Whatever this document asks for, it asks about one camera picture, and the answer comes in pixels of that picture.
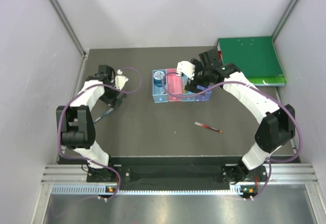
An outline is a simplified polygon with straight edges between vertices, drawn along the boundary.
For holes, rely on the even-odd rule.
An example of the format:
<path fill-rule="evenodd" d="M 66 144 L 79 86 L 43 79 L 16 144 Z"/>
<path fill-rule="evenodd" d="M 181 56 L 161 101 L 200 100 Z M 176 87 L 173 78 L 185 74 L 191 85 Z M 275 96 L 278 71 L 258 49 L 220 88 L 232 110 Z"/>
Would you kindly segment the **blue pen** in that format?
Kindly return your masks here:
<path fill-rule="evenodd" d="M 97 123 L 99 120 L 101 120 L 102 118 L 104 118 L 105 116 L 109 115 L 111 112 L 113 112 L 114 109 L 110 108 L 109 110 L 107 110 L 104 114 L 102 114 L 101 116 L 99 116 L 97 119 L 95 119 L 93 121 L 93 123 Z"/>

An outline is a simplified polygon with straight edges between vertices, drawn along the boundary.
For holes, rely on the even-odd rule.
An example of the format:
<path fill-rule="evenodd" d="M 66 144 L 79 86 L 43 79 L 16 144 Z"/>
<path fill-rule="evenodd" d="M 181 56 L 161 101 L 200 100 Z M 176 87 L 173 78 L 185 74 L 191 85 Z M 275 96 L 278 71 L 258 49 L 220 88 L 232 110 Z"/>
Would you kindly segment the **purple plastic tray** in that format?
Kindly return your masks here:
<path fill-rule="evenodd" d="M 212 95 L 212 90 L 209 90 L 203 94 L 196 96 L 195 101 L 209 101 L 211 95 Z"/>

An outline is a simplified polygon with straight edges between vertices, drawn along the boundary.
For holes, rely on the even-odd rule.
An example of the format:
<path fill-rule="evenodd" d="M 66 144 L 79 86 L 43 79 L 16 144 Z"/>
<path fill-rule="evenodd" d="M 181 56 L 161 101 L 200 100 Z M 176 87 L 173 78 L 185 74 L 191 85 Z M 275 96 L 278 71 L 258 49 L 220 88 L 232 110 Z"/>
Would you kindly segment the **light blue tray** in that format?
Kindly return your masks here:
<path fill-rule="evenodd" d="M 168 102 L 168 95 L 165 92 L 165 90 L 163 89 L 163 87 L 157 87 L 154 84 L 153 81 L 153 86 L 152 86 L 152 96 L 153 96 L 153 100 L 155 103 L 164 103 L 164 102 Z"/>
<path fill-rule="evenodd" d="M 182 79 L 186 81 L 186 85 L 187 85 L 188 84 L 188 77 L 185 74 L 182 74 L 181 75 L 181 80 Z M 192 101 L 195 101 L 196 97 L 194 96 L 194 94 L 195 93 L 186 90 L 186 93 L 185 94 L 182 93 L 182 97 L 183 98 L 181 99 L 181 101 L 182 102 L 192 102 Z"/>

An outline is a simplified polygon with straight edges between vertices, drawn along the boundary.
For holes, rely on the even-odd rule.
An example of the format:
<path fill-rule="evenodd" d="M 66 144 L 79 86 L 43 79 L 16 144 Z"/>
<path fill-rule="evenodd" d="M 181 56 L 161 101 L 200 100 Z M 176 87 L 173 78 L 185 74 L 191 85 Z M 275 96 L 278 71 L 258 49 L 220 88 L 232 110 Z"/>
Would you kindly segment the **pink plastic tray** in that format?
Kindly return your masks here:
<path fill-rule="evenodd" d="M 171 94 L 177 96 L 177 98 L 176 98 L 171 95 L 168 95 L 168 101 L 169 102 L 181 101 L 181 98 L 178 98 L 178 97 L 181 97 L 181 95 L 182 95 L 181 77 L 177 76 L 176 74 L 170 74 L 167 76 L 166 82 L 168 85 L 168 91 Z"/>

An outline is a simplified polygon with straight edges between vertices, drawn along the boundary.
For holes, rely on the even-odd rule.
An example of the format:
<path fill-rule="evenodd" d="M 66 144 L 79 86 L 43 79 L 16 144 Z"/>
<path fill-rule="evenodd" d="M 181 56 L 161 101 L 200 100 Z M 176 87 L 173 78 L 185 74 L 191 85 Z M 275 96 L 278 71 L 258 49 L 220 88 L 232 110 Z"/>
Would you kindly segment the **dark green binder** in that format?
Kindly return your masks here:
<path fill-rule="evenodd" d="M 281 76 L 271 36 L 219 38 L 217 48 L 223 63 L 233 63 L 246 77 Z"/>

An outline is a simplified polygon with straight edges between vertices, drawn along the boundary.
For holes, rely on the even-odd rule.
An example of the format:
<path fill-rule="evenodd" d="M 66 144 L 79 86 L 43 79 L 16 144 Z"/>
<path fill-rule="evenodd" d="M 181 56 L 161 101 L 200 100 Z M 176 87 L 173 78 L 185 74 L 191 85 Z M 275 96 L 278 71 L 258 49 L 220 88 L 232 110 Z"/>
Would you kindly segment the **blue white tape roll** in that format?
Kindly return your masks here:
<path fill-rule="evenodd" d="M 162 87 L 162 80 L 166 72 L 163 70 L 156 70 L 153 72 L 153 81 L 157 87 Z"/>

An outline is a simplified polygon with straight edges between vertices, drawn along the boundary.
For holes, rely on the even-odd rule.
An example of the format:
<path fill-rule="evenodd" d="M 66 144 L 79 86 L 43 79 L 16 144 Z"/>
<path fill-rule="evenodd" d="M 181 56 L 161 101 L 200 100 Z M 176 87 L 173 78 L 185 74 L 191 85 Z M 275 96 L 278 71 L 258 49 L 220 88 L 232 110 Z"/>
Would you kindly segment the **red pen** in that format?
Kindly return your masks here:
<path fill-rule="evenodd" d="M 213 131 L 218 132 L 218 133 L 223 133 L 222 130 L 213 128 L 211 126 L 208 126 L 206 124 L 203 124 L 203 123 L 200 123 L 200 122 L 197 122 L 197 121 L 194 124 L 197 125 L 197 126 L 200 126 L 200 127 L 206 128 L 206 129 L 209 129 L 209 130 L 213 130 Z"/>

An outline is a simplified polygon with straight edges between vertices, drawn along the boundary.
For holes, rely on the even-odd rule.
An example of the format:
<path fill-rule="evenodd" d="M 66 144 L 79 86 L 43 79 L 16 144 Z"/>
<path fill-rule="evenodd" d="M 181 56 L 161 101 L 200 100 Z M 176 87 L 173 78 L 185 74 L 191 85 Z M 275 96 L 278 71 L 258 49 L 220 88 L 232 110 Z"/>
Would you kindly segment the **light green folder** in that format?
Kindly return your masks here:
<path fill-rule="evenodd" d="M 283 87 L 287 82 L 284 75 L 249 77 L 248 80 L 255 86 L 261 87 Z"/>

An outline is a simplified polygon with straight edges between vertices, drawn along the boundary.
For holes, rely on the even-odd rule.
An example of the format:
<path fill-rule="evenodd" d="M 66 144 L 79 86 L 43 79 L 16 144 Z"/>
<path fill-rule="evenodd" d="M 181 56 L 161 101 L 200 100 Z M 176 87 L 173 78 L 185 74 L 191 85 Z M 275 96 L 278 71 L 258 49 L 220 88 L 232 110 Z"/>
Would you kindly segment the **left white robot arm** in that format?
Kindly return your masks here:
<path fill-rule="evenodd" d="M 121 69 L 115 71 L 108 65 L 100 65 L 96 74 L 87 77 L 77 98 L 68 107 L 58 106 L 56 110 L 60 145 L 86 160 L 88 174 L 98 181 L 117 180 L 118 176 L 111 156 L 96 142 L 91 111 L 99 100 L 110 107 L 108 114 L 117 110 L 127 96 L 121 93 L 127 81 Z"/>

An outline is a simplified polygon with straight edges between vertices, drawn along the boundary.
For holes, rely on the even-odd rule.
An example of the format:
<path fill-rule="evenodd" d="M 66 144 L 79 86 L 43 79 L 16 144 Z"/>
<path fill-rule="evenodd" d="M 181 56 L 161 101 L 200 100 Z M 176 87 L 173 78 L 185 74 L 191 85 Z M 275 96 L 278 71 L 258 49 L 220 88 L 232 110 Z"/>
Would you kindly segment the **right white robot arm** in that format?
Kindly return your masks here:
<path fill-rule="evenodd" d="M 225 174 L 230 183 L 250 181 L 264 161 L 294 137 L 294 108 L 278 105 L 259 93 L 235 64 L 223 63 L 217 49 L 201 53 L 198 60 L 179 62 L 177 72 L 188 77 L 185 90 L 192 93 L 199 93 L 199 87 L 222 83 L 221 88 L 242 103 L 259 123 L 254 144 Z"/>

